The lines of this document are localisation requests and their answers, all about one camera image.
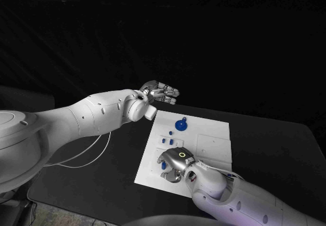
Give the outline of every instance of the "black table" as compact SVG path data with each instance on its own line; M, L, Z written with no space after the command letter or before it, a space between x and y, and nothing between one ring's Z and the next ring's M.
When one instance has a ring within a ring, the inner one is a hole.
M159 102L153 106L228 122L234 171L299 211L326 221L326 160L305 125ZM47 167L29 189L29 199L119 225L162 214L213 218L192 199L135 183L152 126L153 121L143 118L113 131L107 150L87 167ZM103 135L71 166L99 156L107 138L109 134ZM67 144L52 162L77 155L96 139L86 137Z

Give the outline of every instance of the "small blue piece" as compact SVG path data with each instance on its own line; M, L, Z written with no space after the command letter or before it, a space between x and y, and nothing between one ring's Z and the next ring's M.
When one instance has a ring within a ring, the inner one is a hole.
M177 123L175 123L175 128L177 128L179 131L185 131L185 130L187 130L187 128L188 128L187 117L184 117L182 120L177 121Z

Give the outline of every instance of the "robotic hand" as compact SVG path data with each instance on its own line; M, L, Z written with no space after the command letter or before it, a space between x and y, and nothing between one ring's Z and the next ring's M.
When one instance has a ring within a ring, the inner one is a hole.
M25 184L55 151L81 137L99 136L125 123L152 120L155 100L175 105L179 91L151 81L140 90L90 95L68 107L45 112L0 111L0 193Z
M162 162L172 168L162 177L172 183L187 184L195 205L220 222L234 226L326 225L295 210L262 187L197 161L187 148L168 149L158 159L158 163Z

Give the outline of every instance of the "white board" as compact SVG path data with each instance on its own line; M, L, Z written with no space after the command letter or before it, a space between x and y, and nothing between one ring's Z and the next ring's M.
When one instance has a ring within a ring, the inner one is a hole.
M188 128L185 131L179 131L175 123L184 117L187 117ZM205 140L211 141L211 145L204 144ZM162 170L158 158L169 148L177 146L185 147L192 152L197 161L202 160L213 167L233 171L230 123L158 111L135 183L191 198L185 177L179 183L171 183L161 177L162 173L169 172L172 168L168 166ZM205 152L201 152L200 157L198 149L201 148L205 149Z

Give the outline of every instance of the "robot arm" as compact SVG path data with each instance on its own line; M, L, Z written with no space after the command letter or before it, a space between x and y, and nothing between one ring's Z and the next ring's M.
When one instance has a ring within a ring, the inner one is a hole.
M0 193L31 180L67 143L112 132L143 116L152 120L158 109L151 103L158 100L175 104L169 96L179 96L179 91L151 81L140 90L93 94L51 111L0 111Z
M192 200L201 210L221 222L236 226L325 226L326 224L295 210L262 187L224 175L202 161L195 161L188 149L164 152L158 163L166 162L172 171L162 177L179 183L185 177Z

